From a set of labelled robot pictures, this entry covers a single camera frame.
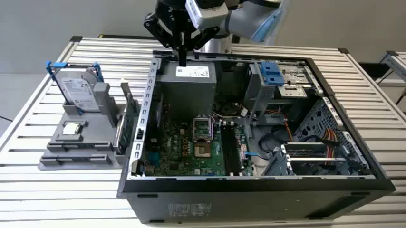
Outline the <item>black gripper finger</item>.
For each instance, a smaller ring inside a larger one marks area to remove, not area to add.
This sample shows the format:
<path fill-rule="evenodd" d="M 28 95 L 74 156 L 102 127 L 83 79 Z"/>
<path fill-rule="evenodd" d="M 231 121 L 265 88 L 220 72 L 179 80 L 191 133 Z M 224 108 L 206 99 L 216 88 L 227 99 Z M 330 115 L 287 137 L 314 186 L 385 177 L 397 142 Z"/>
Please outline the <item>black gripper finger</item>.
<path fill-rule="evenodd" d="M 184 40 L 183 40 L 183 66 L 187 66 L 187 53 L 192 50 L 198 50 L 203 47 L 203 45 L 208 42 L 211 38 L 219 32 L 219 27 L 210 27 L 200 31 L 200 33 L 191 37 L 192 29 L 187 29 L 184 31 Z"/>
<path fill-rule="evenodd" d="M 159 23 L 156 13 L 150 13 L 146 18 L 143 25 L 150 31 L 156 40 L 162 43 L 166 48 L 172 48 L 178 52 L 178 64 L 183 66 L 183 45 L 180 31 L 176 26 L 176 19 L 174 16 L 170 17 L 170 31 L 168 33 L 164 27 Z"/>

